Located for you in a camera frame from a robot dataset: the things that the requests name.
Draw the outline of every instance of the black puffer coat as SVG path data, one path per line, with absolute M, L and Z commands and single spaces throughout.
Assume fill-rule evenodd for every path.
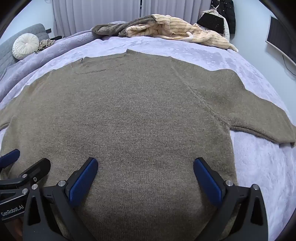
M 218 0 L 212 0 L 211 5 L 217 7 L 219 5 Z M 235 33 L 235 13 L 232 0 L 220 0 L 220 5 L 217 9 L 218 13 L 226 18 L 229 27 L 229 33 Z

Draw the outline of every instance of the ribbed knit fabric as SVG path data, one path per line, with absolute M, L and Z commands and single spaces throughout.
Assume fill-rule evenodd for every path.
M 295 142 L 285 112 L 232 70 L 131 50 L 45 74 L 0 116 L 0 128 L 9 124 L 1 154 L 21 152 L 10 177 L 46 157 L 46 185 L 55 185 L 88 157 L 99 161 L 76 210 L 98 240 L 194 240 L 215 210 L 196 181 L 195 158 L 236 182 L 231 128 Z

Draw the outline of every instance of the black cable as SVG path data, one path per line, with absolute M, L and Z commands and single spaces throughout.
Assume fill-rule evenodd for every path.
M 285 62 L 284 56 L 283 56 L 283 60 L 284 60 L 285 66 L 286 66 L 286 62 Z M 286 66 L 286 68 L 287 68 L 287 70 L 289 70 L 287 66 Z M 293 74 L 291 70 L 289 70 L 289 71 L 291 72 L 292 75 L 296 76 L 296 74 Z

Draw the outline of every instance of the lavender fleece sheet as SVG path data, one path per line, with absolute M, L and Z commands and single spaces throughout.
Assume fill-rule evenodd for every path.
M 124 53 L 127 49 L 171 56 L 210 71 L 232 69 L 247 90 L 273 102 L 289 116 L 284 103 L 262 74 L 232 50 L 151 37 L 106 37 L 101 40 L 96 39 L 90 31 L 61 39 L 39 54 L 28 56 L 11 66 L 0 80 L 0 109 L 17 96 L 25 85 L 53 69 L 86 56 Z M 0 149 L 4 134 L 5 129 L 0 131 Z M 289 144 L 279 146 L 238 131 L 231 131 L 231 139 L 238 183 L 241 186 L 256 183 L 261 187 L 268 217 L 269 240 L 273 241 L 296 207 L 296 148 L 292 149 Z

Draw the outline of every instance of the lavender curtain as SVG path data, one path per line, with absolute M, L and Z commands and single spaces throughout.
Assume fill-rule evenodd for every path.
M 202 11 L 210 9 L 210 5 L 211 0 L 143 0 L 141 16 L 158 13 L 193 24 Z
M 140 0 L 53 0 L 54 34 L 70 36 L 97 24 L 140 16 Z

